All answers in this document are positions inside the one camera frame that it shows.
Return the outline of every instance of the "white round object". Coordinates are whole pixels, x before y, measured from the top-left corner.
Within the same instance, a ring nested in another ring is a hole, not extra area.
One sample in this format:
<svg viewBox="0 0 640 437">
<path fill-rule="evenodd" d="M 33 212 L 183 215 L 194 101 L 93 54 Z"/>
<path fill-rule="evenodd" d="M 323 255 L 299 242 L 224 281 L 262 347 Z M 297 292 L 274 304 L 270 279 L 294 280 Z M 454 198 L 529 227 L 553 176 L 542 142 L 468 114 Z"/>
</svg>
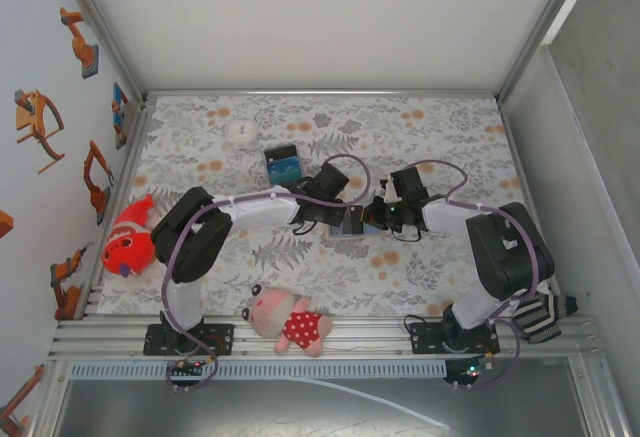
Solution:
<svg viewBox="0 0 640 437">
<path fill-rule="evenodd" d="M 255 150 L 258 144 L 258 124 L 253 120 L 234 120 L 227 124 L 225 136 L 234 149 Z"/>
</svg>

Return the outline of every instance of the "red polka dot dress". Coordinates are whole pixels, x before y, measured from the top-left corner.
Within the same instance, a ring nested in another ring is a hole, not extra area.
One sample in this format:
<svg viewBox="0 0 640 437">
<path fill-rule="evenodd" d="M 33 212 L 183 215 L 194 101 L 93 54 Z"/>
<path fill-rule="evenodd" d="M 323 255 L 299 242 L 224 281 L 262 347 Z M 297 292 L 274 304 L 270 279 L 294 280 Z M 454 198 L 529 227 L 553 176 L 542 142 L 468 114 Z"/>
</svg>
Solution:
<svg viewBox="0 0 640 437">
<path fill-rule="evenodd" d="M 320 338 L 318 321 L 322 314 L 313 312 L 294 312 L 284 324 L 284 336 L 303 349 Z"/>
</svg>

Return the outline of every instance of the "white cable tray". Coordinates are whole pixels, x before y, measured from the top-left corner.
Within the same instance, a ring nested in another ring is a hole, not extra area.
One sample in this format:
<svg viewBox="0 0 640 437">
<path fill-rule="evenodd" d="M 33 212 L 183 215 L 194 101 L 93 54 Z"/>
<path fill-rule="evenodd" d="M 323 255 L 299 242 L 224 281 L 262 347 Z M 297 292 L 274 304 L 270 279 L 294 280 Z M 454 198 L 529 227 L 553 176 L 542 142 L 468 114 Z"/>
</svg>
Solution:
<svg viewBox="0 0 640 437">
<path fill-rule="evenodd" d="M 164 380 L 170 363 L 165 361 L 77 361 L 71 369 L 71 380 Z M 202 367 L 202 375 L 174 377 L 199 380 L 208 375 L 213 365 Z M 309 379 L 372 379 L 372 378 L 443 378 L 447 376 L 442 359 L 352 360 L 327 361 L 220 361 L 215 379 L 220 380 L 278 380 L 289 377 Z"/>
</svg>

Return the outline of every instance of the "floral mat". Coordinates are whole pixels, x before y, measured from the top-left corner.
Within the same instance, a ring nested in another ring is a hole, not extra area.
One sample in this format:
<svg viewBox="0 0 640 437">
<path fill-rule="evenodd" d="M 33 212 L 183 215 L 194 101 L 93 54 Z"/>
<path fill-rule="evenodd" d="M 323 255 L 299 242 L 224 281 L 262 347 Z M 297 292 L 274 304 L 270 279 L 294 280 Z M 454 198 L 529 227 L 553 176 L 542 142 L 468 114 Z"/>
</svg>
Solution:
<svg viewBox="0 0 640 437">
<path fill-rule="evenodd" d="M 389 172 L 437 158 L 469 173 L 458 199 L 522 201 L 493 99 L 264 95 L 159 98 L 129 201 L 150 193 L 166 211 L 193 186 L 218 195 L 268 188 L 261 151 L 228 148 L 224 127 L 233 119 L 259 123 L 261 150 L 296 144 L 306 175 L 331 155 L 353 153 L 371 169 L 373 192 Z M 342 197 L 355 197 L 365 183 L 358 164 L 335 163 L 351 178 Z M 460 179 L 442 166 L 423 164 L 419 170 L 431 194 L 446 192 Z M 205 314 L 240 315 L 251 286 L 262 282 L 308 295 L 316 309 L 331 315 L 435 316 L 477 279 L 462 239 L 427 233 L 419 243 L 388 234 L 332 240 L 320 227 L 300 237 L 291 227 L 230 236 L 203 278 Z M 141 276 L 107 275 L 98 312 L 156 314 L 163 275 L 158 262 Z"/>
</svg>

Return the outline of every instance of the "black mounting plate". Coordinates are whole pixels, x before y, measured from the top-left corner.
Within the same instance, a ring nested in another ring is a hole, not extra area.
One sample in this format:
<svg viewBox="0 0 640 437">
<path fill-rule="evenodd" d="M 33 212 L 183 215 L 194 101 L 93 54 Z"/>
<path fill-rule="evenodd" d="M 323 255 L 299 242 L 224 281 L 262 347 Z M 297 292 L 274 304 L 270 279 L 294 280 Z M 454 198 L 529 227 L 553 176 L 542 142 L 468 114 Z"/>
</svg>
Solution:
<svg viewBox="0 0 640 437">
<path fill-rule="evenodd" d="M 199 324 L 192 330 L 194 337 L 204 342 L 216 355 L 231 355 L 233 348 L 233 330 L 231 324 Z M 187 355 L 193 350 L 191 341 L 173 329 L 167 329 L 163 324 L 151 324 L 147 328 L 144 339 L 144 355 Z M 195 355 L 207 355 L 203 349 L 198 349 Z"/>
<path fill-rule="evenodd" d="M 411 349 L 414 354 L 484 354 L 489 351 L 492 354 L 500 352 L 500 344 L 495 326 L 489 329 L 482 325 L 473 329 L 477 344 L 467 347 L 466 350 L 452 351 L 445 344 L 444 332 L 440 322 L 413 322 L 408 324 L 411 331 Z"/>
</svg>

